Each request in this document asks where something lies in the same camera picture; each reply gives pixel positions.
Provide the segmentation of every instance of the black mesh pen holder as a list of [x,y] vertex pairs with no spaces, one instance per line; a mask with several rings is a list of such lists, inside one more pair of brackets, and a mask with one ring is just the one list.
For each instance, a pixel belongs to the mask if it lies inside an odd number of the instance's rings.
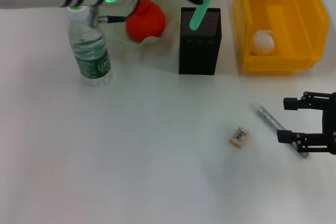
[[221,9],[209,8],[200,27],[191,30],[195,10],[181,9],[180,74],[214,75],[222,40]]

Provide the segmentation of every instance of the green label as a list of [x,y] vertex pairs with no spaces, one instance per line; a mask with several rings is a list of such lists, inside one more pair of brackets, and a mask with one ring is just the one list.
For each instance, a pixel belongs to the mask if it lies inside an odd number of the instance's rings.
[[98,79],[105,76],[111,69],[110,58],[107,53],[95,60],[81,60],[76,57],[77,64],[83,76]]

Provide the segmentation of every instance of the table surface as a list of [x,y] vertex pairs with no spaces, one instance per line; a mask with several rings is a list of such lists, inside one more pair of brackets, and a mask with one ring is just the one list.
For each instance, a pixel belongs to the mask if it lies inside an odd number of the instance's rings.
[[[173,33],[138,52],[105,34],[113,80],[90,87],[68,45],[64,9],[0,11],[0,217],[10,224],[334,223],[336,158],[302,159],[254,113],[321,132],[321,112],[284,111],[284,97],[335,91],[336,0],[324,59],[285,77],[237,70],[222,9],[216,75],[178,75],[183,0],[160,0]],[[228,140],[242,126],[244,148]]]

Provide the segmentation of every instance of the yellow bin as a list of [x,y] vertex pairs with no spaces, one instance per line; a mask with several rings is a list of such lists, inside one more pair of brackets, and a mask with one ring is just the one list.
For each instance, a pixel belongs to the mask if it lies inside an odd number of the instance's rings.
[[[307,70],[322,58],[330,21],[321,0],[234,0],[233,12],[244,70]],[[258,30],[273,31],[271,55],[251,52]]]

